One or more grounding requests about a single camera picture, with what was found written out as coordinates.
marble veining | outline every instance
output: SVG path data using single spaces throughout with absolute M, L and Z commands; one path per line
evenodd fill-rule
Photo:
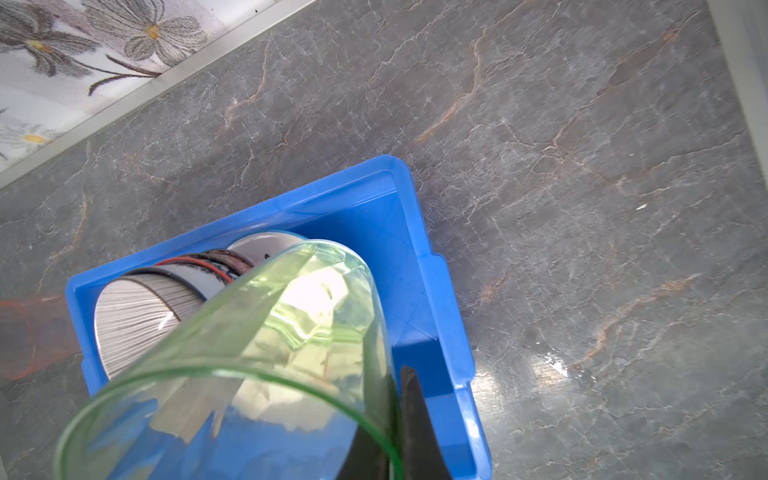
M 0 190 L 0 292 L 380 153 L 449 262 L 495 478 L 768 478 L 768 194 L 703 0 L 319 0 Z

floral wallpaper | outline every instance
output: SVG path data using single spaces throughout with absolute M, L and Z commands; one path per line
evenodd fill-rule
M 278 0 L 0 0 L 0 170 Z

red wire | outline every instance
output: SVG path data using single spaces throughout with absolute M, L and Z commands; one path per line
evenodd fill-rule
M 163 260 L 161 262 L 157 262 L 155 264 L 155 266 L 168 265 L 169 263 L 192 263 L 193 265 L 198 265 L 198 266 L 203 267 L 206 270 L 210 270 L 210 271 L 214 272 L 216 275 L 218 275 L 221 278 L 223 278 L 227 283 L 232 283 L 233 282 L 233 280 L 230 278 L 230 276 L 227 275 L 222 269 L 220 269 L 217 266 L 214 266 L 214 265 L 208 263 L 205 260 L 200 260 L 199 258 L 186 257 L 186 256 L 182 255 L 181 257 L 171 257 L 171 258 L 167 258 L 167 259 L 165 259 L 165 260 Z

flower pattern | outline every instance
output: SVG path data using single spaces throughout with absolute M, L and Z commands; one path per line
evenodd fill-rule
M 88 38 L 53 30 L 53 15 L 36 5 L 0 2 L 0 53 L 26 50 L 35 59 L 33 69 L 48 77 L 62 73 L 81 78 L 91 73 L 72 55 L 96 51 L 100 44 Z
M 94 28 L 127 38 L 125 56 L 146 60 L 153 54 L 169 67 L 208 41 L 195 17 L 163 20 L 162 0 L 84 0 L 85 14 Z
M 0 144 L 30 154 L 61 134 L 42 125 L 19 123 L 0 130 Z

curved plastic film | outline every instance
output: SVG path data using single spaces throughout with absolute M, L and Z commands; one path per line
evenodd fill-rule
M 56 476 L 372 478 L 388 457 L 401 478 L 387 338 L 362 259 L 299 243 L 95 396 L 59 441 Z

